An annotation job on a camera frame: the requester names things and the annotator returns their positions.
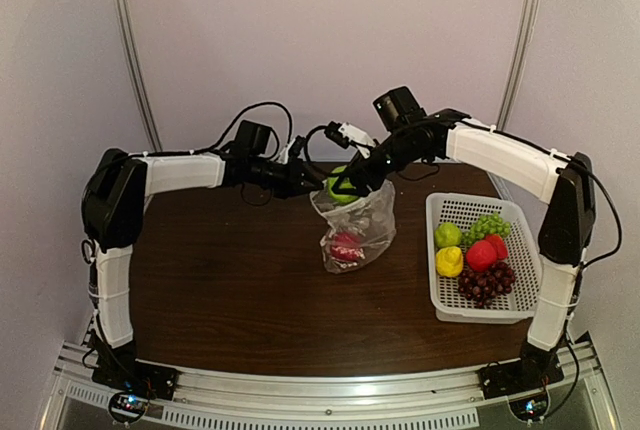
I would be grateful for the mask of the green fake apple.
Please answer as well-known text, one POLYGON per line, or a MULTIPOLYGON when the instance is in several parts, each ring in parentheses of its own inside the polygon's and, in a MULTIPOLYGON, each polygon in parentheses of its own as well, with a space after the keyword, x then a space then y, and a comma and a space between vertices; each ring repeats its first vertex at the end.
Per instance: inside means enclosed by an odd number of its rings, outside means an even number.
POLYGON ((359 199, 357 195, 351 193, 355 187, 350 180, 347 177, 340 177, 345 169, 345 165, 335 167, 331 170, 331 176, 326 179, 327 194, 337 205, 348 205, 359 199))
POLYGON ((458 247, 463 238, 463 232, 451 222, 441 223, 434 231, 434 242, 438 249, 458 247))

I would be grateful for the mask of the clear zip top bag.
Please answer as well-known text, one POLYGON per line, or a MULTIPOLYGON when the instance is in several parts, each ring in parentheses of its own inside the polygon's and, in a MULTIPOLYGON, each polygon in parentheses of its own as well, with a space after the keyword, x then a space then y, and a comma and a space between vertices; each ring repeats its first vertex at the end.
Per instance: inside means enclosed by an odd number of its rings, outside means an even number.
POLYGON ((389 248, 396 236, 395 196, 395 187, 389 180, 385 180, 379 190, 348 205, 334 203, 326 189, 310 194, 312 208, 327 224, 327 230, 319 242, 327 272, 341 274, 358 270, 376 260, 389 248), (338 232, 350 232, 360 237, 363 259, 342 262, 331 256, 331 238, 338 232))

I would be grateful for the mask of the yellow fake lemon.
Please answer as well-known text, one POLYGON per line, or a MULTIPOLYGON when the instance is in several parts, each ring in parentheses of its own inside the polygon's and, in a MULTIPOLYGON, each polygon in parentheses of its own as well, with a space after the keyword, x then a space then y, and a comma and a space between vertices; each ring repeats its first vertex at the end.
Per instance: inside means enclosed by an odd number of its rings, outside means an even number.
POLYGON ((455 278, 464 268, 464 255, 457 246, 440 249, 435 257, 436 272, 441 277, 455 278))

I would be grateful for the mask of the green fake grapes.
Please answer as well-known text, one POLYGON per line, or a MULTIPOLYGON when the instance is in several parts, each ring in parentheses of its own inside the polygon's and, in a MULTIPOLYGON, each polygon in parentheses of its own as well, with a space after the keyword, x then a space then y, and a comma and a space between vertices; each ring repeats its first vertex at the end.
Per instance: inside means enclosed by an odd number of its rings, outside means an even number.
POLYGON ((483 215, 467 231, 462 233, 462 243, 470 247, 489 235, 498 235, 501 238, 505 238, 510 233, 511 223, 504 220, 498 213, 483 215))

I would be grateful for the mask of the pink fake peach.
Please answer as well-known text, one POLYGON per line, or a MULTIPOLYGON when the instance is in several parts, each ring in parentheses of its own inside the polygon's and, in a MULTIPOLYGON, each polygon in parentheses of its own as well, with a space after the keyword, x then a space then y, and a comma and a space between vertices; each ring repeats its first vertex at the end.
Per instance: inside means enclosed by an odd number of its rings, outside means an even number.
POLYGON ((482 273, 497 262, 496 252, 485 240, 474 243, 466 252, 466 262, 471 270, 482 273))

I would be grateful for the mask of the red fake apple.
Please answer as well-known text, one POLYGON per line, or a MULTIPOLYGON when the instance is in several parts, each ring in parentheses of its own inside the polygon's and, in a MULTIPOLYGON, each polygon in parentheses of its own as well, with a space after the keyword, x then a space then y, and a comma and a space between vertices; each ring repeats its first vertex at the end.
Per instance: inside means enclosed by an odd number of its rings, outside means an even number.
POLYGON ((492 245, 496 252, 496 259, 498 261, 503 261, 509 256, 507 246, 500 235, 490 234, 487 235, 484 240, 492 245))

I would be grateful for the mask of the purple fake grapes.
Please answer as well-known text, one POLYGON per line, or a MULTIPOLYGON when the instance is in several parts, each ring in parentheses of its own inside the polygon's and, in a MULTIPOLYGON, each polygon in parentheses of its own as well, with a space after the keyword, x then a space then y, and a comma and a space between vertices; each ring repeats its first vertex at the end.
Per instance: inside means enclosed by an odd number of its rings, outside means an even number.
POLYGON ((458 292, 476 308, 488 308, 498 297, 510 294, 515 281, 514 270, 499 261, 484 272, 463 270, 458 276, 458 292))

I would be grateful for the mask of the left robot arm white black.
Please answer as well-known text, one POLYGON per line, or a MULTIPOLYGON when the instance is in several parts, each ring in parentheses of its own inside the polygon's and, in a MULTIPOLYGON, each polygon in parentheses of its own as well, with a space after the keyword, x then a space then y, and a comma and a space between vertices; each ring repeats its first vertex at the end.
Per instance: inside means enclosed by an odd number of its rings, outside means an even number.
POLYGON ((136 359, 129 310, 129 269, 146 201, 162 193, 255 185, 272 197, 307 195, 322 187, 300 159, 301 137, 266 156, 271 127, 241 121, 221 148, 129 154, 109 149, 85 186, 81 244, 96 316, 98 366, 133 375, 136 359))

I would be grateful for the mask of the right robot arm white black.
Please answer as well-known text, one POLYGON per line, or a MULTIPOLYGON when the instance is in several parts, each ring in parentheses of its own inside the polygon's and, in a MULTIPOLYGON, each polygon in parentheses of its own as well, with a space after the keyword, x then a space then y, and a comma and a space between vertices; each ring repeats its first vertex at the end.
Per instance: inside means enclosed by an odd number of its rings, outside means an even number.
POLYGON ((538 303, 510 372, 523 385, 544 384, 578 300, 595 223, 590 159, 538 148, 458 110, 427 114, 408 87, 387 92, 373 106, 389 133, 382 142, 347 123, 332 122, 324 132, 340 147, 359 152, 339 175, 350 181, 351 194, 367 196, 389 174, 417 160, 452 159, 505 179, 546 204, 538 236, 542 269, 538 303))

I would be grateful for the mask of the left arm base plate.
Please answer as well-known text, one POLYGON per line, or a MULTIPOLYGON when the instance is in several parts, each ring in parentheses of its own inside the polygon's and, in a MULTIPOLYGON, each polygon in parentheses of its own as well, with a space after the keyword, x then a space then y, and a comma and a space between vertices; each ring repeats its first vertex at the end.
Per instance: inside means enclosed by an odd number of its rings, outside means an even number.
POLYGON ((114 390, 171 401, 178 375, 177 369, 162 365, 135 361, 132 369, 126 369, 115 362, 101 361, 93 370, 91 379, 114 390))

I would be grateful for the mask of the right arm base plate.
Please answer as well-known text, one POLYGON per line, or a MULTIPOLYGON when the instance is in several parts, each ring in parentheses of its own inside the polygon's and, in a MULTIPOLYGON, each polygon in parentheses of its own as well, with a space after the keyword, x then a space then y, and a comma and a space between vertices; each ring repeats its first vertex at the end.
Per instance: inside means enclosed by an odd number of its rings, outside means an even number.
POLYGON ((543 389, 564 379, 555 356, 542 361, 520 358, 504 363, 492 362, 481 367, 477 374, 485 399, 543 389))

